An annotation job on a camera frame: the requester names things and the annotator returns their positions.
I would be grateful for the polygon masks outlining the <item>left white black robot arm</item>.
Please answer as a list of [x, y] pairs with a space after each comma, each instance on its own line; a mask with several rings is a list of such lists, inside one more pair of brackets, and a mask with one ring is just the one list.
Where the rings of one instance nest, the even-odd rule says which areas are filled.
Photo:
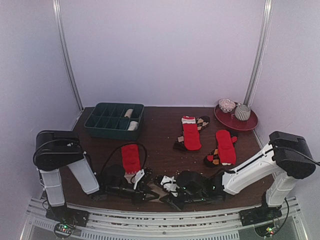
[[145, 167], [146, 147], [129, 142], [116, 147], [112, 154], [117, 151], [121, 151], [121, 164], [108, 166], [105, 163], [100, 172], [95, 172], [91, 157], [73, 132], [43, 130], [37, 134], [32, 161], [55, 217], [61, 222], [72, 218], [71, 209], [66, 207], [60, 175], [64, 167], [69, 168], [82, 191], [93, 201], [104, 201], [108, 196], [130, 199], [133, 204], [159, 199], [159, 194], [148, 185], [153, 171]]

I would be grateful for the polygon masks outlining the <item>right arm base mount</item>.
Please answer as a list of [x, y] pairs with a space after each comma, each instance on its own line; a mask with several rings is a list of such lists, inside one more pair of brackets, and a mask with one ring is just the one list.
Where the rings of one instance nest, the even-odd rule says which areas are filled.
[[276, 233], [277, 227], [274, 220], [281, 216], [281, 206], [261, 205], [239, 212], [242, 226], [254, 225], [255, 233], [262, 238], [272, 237]]

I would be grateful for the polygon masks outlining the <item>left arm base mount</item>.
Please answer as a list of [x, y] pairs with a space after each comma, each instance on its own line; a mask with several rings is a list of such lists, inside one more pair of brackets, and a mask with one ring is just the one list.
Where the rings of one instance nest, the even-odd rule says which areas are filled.
[[69, 238], [77, 227], [86, 227], [89, 220], [89, 212], [64, 206], [51, 207], [46, 210], [46, 218], [57, 223], [53, 227], [53, 233], [60, 239]]

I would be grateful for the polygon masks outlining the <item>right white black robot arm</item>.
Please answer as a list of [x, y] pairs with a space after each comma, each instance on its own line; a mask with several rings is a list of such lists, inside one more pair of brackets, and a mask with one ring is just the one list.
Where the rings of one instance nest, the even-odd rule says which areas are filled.
[[159, 200], [175, 210], [186, 204], [222, 203], [260, 179], [276, 174], [271, 187], [262, 195], [256, 210], [259, 220], [268, 220], [279, 208], [297, 181], [312, 175], [319, 162], [312, 157], [304, 137], [281, 131], [269, 135], [269, 142], [257, 154], [230, 169], [221, 169], [209, 178], [195, 171], [182, 171], [177, 178], [157, 178], [167, 194]]

